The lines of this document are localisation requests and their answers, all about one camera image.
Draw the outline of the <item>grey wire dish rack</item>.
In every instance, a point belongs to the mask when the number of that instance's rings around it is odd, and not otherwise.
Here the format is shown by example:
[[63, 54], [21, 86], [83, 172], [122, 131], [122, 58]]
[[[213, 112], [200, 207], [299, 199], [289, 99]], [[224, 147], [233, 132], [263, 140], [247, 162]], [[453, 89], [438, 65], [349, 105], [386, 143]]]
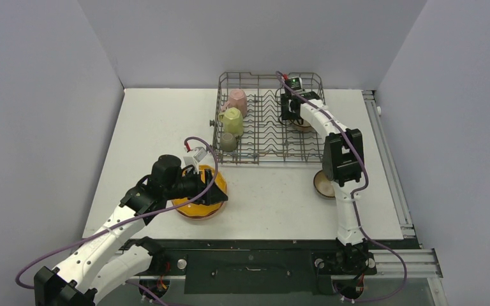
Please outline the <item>grey wire dish rack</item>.
[[279, 123], [281, 93], [284, 88], [274, 74], [227, 71], [219, 76], [216, 113], [228, 99], [232, 89], [242, 89], [247, 96], [248, 114], [244, 118], [244, 134], [237, 138], [237, 148], [223, 152], [219, 146], [223, 125], [217, 117], [213, 128], [212, 147], [218, 161], [226, 164], [320, 163], [324, 141], [315, 130], [301, 133]]

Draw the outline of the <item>small grey-green cup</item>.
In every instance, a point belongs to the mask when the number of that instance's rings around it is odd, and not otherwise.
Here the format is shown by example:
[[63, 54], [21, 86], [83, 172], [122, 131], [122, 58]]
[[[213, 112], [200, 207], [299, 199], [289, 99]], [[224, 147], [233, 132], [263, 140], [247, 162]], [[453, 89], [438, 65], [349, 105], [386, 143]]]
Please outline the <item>small grey-green cup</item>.
[[223, 152], [232, 152], [237, 148], [237, 139], [232, 133], [224, 132], [220, 136], [219, 146]]

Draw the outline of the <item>pink mug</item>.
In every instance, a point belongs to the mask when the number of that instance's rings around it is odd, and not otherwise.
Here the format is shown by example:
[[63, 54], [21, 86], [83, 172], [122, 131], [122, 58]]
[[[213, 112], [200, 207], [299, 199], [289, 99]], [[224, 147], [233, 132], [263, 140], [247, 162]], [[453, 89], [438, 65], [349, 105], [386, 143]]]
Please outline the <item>pink mug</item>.
[[221, 107], [221, 111], [224, 112], [228, 108], [238, 109], [243, 117], [248, 114], [247, 96], [242, 89], [232, 89], [228, 94], [227, 101]]

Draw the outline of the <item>pale yellow mug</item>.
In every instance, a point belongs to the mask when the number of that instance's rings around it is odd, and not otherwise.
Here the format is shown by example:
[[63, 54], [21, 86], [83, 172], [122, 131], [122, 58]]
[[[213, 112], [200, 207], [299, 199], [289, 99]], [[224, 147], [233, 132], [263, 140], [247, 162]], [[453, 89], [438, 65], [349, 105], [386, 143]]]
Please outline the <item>pale yellow mug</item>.
[[227, 108], [218, 115], [218, 119], [225, 133], [230, 133], [235, 137], [241, 137], [244, 134], [243, 116], [238, 108]]

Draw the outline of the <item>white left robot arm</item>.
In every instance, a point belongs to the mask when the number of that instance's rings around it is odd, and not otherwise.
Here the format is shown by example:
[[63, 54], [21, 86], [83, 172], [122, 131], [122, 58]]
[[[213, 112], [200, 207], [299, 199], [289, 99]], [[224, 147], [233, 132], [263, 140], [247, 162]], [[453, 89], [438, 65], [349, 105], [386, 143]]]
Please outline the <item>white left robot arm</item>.
[[186, 166], [173, 155], [162, 155], [149, 174], [129, 189], [99, 230], [68, 258], [34, 276], [36, 305], [96, 305], [115, 288], [142, 272], [157, 274], [165, 265], [163, 249], [144, 237], [117, 258], [114, 254], [158, 214], [167, 203], [213, 206], [228, 200], [218, 167], [190, 159]]

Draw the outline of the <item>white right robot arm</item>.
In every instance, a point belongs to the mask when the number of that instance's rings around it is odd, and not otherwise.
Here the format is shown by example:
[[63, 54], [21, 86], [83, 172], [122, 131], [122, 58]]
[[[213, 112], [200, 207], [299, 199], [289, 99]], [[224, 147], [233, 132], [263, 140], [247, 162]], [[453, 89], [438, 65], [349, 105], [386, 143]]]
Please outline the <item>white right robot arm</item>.
[[343, 273], [363, 274], [369, 267], [368, 243], [361, 230], [355, 191], [364, 177], [362, 133], [340, 123], [315, 92], [281, 93], [281, 119], [306, 121], [324, 140], [322, 171], [334, 190], [338, 217], [334, 266]]

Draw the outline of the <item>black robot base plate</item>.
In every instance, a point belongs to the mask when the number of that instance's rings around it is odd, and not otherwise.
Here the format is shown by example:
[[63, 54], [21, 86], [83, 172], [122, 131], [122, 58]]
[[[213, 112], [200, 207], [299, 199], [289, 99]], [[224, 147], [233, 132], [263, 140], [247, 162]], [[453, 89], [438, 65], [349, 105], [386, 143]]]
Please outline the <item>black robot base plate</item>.
[[375, 275], [367, 242], [337, 240], [128, 240], [121, 252], [145, 247], [153, 258], [139, 275], [147, 285], [183, 281], [184, 294], [331, 292]]

